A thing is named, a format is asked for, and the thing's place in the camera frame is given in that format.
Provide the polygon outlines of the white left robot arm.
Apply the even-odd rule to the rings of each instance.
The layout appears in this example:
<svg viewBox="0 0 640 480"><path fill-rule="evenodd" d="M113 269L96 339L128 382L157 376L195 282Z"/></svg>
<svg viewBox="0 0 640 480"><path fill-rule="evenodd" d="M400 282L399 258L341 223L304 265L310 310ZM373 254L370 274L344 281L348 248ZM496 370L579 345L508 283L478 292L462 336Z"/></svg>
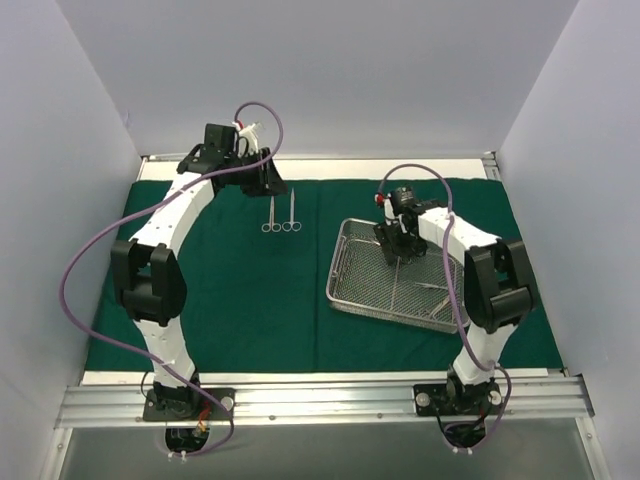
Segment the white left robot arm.
<svg viewBox="0 0 640 480"><path fill-rule="evenodd" d="M179 419L200 411L202 395L190 386L198 376L181 327L187 285L178 255L200 214L228 185L249 197L287 192L269 148L240 155L198 145L179 163L161 206L129 240L118 240L111 249L116 302L154 357L155 395Z"/></svg>

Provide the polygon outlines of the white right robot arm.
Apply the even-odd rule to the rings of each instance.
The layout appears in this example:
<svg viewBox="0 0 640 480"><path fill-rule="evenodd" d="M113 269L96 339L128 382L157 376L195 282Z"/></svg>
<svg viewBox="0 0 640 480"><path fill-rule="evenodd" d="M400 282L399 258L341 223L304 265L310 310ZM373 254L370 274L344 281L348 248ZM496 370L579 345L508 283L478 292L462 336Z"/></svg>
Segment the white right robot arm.
<svg viewBox="0 0 640 480"><path fill-rule="evenodd" d="M447 294L463 346L453 360L444 400L455 412L480 400L495 378L503 350L540 295L524 241L486 232L434 201L375 195L384 220L375 226L384 255L412 259L441 250Z"/></svg>

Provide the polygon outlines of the green surgical drape cloth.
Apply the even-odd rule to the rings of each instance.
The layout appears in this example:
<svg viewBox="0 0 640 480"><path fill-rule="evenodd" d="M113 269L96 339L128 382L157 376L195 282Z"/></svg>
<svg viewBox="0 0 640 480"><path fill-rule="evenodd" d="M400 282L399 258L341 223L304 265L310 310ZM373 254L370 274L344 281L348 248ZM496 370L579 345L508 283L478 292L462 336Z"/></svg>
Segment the green surgical drape cloth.
<svg viewBox="0 0 640 480"><path fill-rule="evenodd" d="M505 239L520 236L502 185L447 179L454 211ZM325 286L341 222L378 220L379 180L298 181L297 233L264 233L268 198L225 188L199 216L179 252L188 294L181 324L201 372L313 373L446 370L459 337L332 309ZM93 327L145 346L116 303L109 271ZM507 368L561 369L542 306L510 338Z"/></svg>

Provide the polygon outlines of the metal mesh instrument tray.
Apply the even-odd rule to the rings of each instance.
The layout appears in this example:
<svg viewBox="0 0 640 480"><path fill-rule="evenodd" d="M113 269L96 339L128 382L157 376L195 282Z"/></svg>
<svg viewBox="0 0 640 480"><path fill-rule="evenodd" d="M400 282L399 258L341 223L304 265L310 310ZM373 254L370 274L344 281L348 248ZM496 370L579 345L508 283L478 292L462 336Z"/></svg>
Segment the metal mesh instrument tray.
<svg viewBox="0 0 640 480"><path fill-rule="evenodd" d="M458 332L452 309L443 321L428 321L425 310L448 296L449 290L415 285L447 286L442 249L430 245L426 254L389 266L370 221L348 218L341 223L326 284L329 305L340 311L447 334Z"/></svg>

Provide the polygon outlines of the silver surgical scissors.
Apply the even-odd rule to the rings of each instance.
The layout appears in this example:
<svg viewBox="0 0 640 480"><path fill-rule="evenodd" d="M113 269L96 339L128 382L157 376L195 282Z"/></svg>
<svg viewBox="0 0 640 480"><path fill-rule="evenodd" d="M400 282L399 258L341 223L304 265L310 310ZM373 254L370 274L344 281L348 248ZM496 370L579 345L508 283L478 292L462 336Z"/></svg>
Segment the silver surgical scissors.
<svg viewBox="0 0 640 480"><path fill-rule="evenodd" d="M299 232L302 228L302 223L296 219L296 194L295 189L292 188L289 195L289 217L281 224L284 232Z"/></svg>

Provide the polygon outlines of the silver surgical tweezers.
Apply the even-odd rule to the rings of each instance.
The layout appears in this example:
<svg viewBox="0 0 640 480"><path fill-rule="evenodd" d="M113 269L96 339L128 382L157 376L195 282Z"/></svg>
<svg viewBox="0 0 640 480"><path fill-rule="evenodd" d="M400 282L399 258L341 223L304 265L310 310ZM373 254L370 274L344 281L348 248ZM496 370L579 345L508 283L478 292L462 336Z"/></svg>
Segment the silver surgical tweezers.
<svg viewBox="0 0 640 480"><path fill-rule="evenodd" d="M418 287L431 289L431 290L444 290L444 291L448 290L447 286L442 286L442 285L437 285L437 284L432 284L427 282L415 282L415 285Z"/></svg>

